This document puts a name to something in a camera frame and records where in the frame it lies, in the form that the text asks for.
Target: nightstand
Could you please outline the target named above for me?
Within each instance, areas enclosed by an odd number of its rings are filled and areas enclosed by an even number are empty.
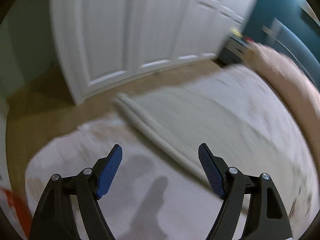
[[[229,36],[224,48],[222,49],[218,59],[227,65],[242,63],[242,55],[248,48],[248,44],[239,38]]]

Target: floor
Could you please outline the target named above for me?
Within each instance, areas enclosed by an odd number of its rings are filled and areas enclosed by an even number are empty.
[[[116,93],[138,95],[219,70],[210,60],[184,64],[107,90],[75,106],[60,69],[50,69],[8,100],[6,154],[12,190],[25,200],[24,173],[30,159],[53,138],[113,110],[111,99]]]

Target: blue wall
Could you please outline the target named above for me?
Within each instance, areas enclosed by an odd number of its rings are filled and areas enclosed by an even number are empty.
[[[320,27],[316,23],[314,25],[307,24],[302,19],[304,15],[300,1],[258,0],[243,34],[255,42],[265,44],[267,34],[261,28],[263,25],[271,27],[273,19],[277,18],[297,35],[320,62]]]

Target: bed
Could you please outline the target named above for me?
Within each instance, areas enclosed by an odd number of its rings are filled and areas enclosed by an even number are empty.
[[[52,174],[73,176],[118,143],[124,151],[123,162],[110,192],[99,201],[116,239],[205,239],[222,203],[194,160],[193,152],[196,155],[199,144],[206,142],[243,173],[270,173],[294,239],[316,216],[318,175],[308,143],[276,91],[252,70],[232,65],[180,87],[137,98],[119,95],[115,102],[121,114],[79,126],[51,141],[30,161],[25,177],[32,213]],[[212,114],[220,120],[211,119]],[[210,133],[203,134],[199,127]],[[232,130],[240,132],[226,139]],[[239,152],[249,152],[250,158],[231,154],[237,147]],[[72,201],[79,234],[86,239],[76,199]],[[233,239],[241,237],[247,206],[245,199]]]

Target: green wall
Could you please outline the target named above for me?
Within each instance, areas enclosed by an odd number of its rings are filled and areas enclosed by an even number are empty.
[[[0,90],[8,97],[56,61],[49,0],[16,0],[0,25]]]
[[[273,19],[277,18],[297,35],[320,62],[320,27],[313,20],[308,20],[309,16],[300,7],[301,1],[258,0],[243,34],[265,44],[267,34],[261,28],[263,25],[271,27]]]

